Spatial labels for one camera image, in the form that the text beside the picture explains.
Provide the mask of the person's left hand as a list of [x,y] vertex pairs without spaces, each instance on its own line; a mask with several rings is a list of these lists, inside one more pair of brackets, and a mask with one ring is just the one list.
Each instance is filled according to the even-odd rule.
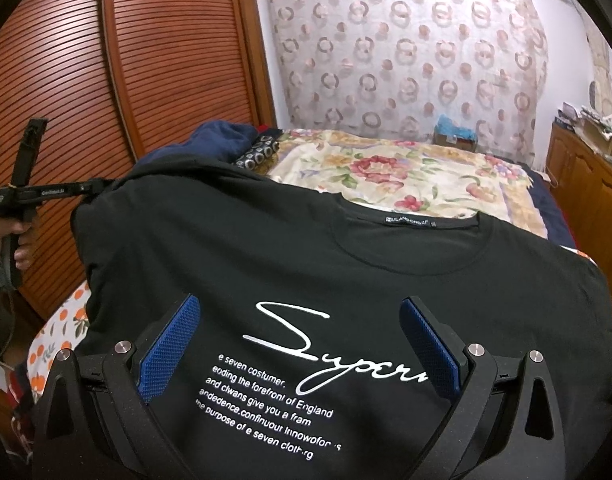
[[18,237],[18,248],[15,249],[13,262],[20,271],[27,270],[33,262],[38,237],[38,217],[23,222],[16,219],[0,218],[0,254],[3,239],[9,235]]

